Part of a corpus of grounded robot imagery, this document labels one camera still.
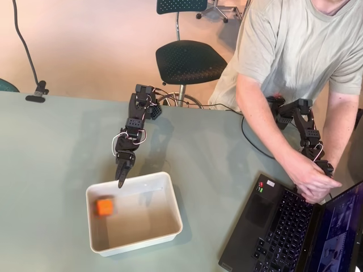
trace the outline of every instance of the orange cube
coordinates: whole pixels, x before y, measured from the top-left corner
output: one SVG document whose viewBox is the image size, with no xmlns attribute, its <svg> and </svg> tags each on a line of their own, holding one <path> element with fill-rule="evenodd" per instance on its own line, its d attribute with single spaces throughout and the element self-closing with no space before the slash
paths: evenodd
<svg viewBox="0 0 363 272">
<path fill-rule="evenodd" d="M 96 207 L 99 216 L 108 216 L 113 213 L 113 204 L 111 199 L 97 200 Z"/>
</svg>

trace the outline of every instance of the black wire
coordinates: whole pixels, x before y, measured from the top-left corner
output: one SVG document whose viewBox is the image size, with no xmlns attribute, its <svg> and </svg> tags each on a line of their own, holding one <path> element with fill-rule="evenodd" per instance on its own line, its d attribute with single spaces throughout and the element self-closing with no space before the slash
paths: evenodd
<svg viewBox="0 0 363 272">
<path fill-rule="evenodd" d="M 250 141 L 250 139 L 246 136 L 246 134 L 244 133 L 244 130 L 243 130 L 243 123 L 244 123 L 244 116 L 242 117 L 242 124 L 241 124 L 241 128 L 242 128 L 242 133 L 243 133 L 243 136 L 245 137 L 246 140 L 248 140 L 248 142 L 251 144 L 251 146 L 253 146 L 255 149 L 257 149 L 258 151 L 260 151 L 260 153 L 262 153 L 263 155 L 265 155 L 266 157 L 270 158 L 270 159 L 273 159 L 273 160 L 276 160 L 274 157 L 266 154 L 265 152 L 263 152 L 261 149 L 259 149 L 257 146 L 254 145 L 254 143 L 252 143 Z"/>
<path fill-rule="evenodd" d="M 19 38 L 21 39 L 24 47 L 25 47 L 25 51 L 27 52 L 27 56 L 28 56 L 28 60 L 30 62 L 30 66 L 32 67 L 32 71 L 33 71 L 33 75 L 34 75 L 34 80 L 37 86 L 39 86 L 39 82 L 38 82 L 38 77 L 36 76 L 36 71 L 32 62 L 32 58 L 30 57 L 30 53 L 29 53 L 29 49 L 27 46 L 27 43 L 25 42 L 22 34 L 20 33 L 19 30 L 19 26 L 18 26 L 18 8 L 16 7 L 16 2 L 15 0 L 12 0 L 12 4 L 14 5 L 14 22 L 15 22 L 15 29 L 16 32 L 18 33 Z"/>
<path fill-rule="evenodd" d="M 162 90 L 162 89 L 159 89 L 159 88 L 155 88 L 156 90 L 158 90 L 158 91 L 162 91 L 162 92 L 164 92 L 164 93 L 166 93 L 166 94 L 168 94 L 168 95 L 170 95 L 170 93 L 168 93 L 168 92 L 166 92 L 166 91 L 164 91 L 164 90 Z M 182 101 L 182 102 L 184 102 L 184 103 L 186 103 L 188 106 L 190 106 L 190 105 L 192 105 L 192 106 L 199 106 L 199 104 L 195 104 L 195 103 L 189 103 L 188 101 L 184 101 L 184 100 L 180 100 L 180 99 L 176 99 L 176 98 L 173 98 L 173 97 L 168 97 L 168 98 L 170 98 L 171 100 L 174 100 L 174 101 Z M 229 111 L 229 112 L 234 112 L 234 113 L 236 113 L 236 114 L 238 114 L 238 115 L 241 115 L 241 116 L 243 116 L 243 114 L 241 114 L 241 112 L 237 112 L 237 111 L 235 111 L 235 110 L 233 110 L 233 109 L 231 109 L 230 107 L 227 107 L 226 105 L 223 105 L 223 104 L 221 104 L 221 103 L 218 103 L 218 104 L 211 104 L 211 105 L 200 105 L 200 106 L 202 106 L 202 107 L 212 107 L 212 106 L 223 106 L 223 107 L 225 107 L 225 108 L 227 108 L 228 110 L 227 111 Z"/>
</svg>

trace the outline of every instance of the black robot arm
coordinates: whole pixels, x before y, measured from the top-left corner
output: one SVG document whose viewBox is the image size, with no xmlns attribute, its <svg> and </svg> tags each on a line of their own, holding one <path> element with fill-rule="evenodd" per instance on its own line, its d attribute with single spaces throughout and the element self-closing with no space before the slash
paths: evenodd
<svg viewBox="0 0 363 272">
<path fill-rule="evenodd" d="M 272 114 L 277 126 L 284 130 L 292 120 L 300 133 L 302 147 L 301 154 L 315 162 L 325 173 L 331 177 L 334 171 L 333 166 L 327 161 L 322 160 L 324 156 L 323 142 L 320 140 L 319 130 L 316 129 L 314 115 L 311 107 L 313 101 L 308 99 L 298 99 L 285 105 L 284 99 L 269 97 Z"/>
<path fill-rule="evenodd" d="M 155 88 L 152 86 L 138 84 L 135 93 L 131 95 L 129 118 L 125 128 L 121 128 L 118 134 L 115 147 L 116 180 L 119 181 L 119 188 L 122 187 L 127 174 L 134 166 L 136 159 L 134 151 L 146 139 L 146 130 L 143 128 L 145 120 L 155 120 L 162 112 L 154 91 Z"/>
</svg>

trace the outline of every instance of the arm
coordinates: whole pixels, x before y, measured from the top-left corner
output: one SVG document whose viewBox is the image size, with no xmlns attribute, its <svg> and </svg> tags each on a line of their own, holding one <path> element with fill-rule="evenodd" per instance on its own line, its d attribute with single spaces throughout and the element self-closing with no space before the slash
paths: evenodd
<svg viewBox="0 0 363 272">
<path fill-rule="evenodd" d="M 329 93 L 327 117 L 323 129 L 325 156 L 334 168 L 351 137 L 358 111 L 358 95 Z"/>
<path fill-rule="evenodd" d="M 316 203 L 323 199 L 331 188 L 341 186 L 324 175 L 315 163 L 290 146 L 275 124 L 260 84 L 256 80 L 238 75 L 236 100 L 251 129 L 303 191 L 307 201 Z"/>
<path fill-rule="evenodd" d="M 303 191 L 303 196 L 316 203 L 331 188 L 341 184 L 324 175 L 315 163 L 290 147 L 275 124 L 261 91 L 261 84 L 271 72 L 275 58 L 280 22 L 274 10 L 260 1 L 253 1 L 246 14 L 235 53 L 238 60 L 236 101 L 252 130 Z"/>
</svg>

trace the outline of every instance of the white plastic bin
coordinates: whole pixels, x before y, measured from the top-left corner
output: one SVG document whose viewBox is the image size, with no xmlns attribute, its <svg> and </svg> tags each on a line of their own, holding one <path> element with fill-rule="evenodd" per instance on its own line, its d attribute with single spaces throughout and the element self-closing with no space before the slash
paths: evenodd
<svg viewBox="0 0 363 272">
<path fill-rule="evenodd" d="M 95 184 L 86 191 L 91 249 L 107 257 L 171 241 L 181 233 L 183 222 L 171 179 L 159 172 Z M 113 199 L 114 213 L 99 217 L 95 202 Z"/>
</svg>

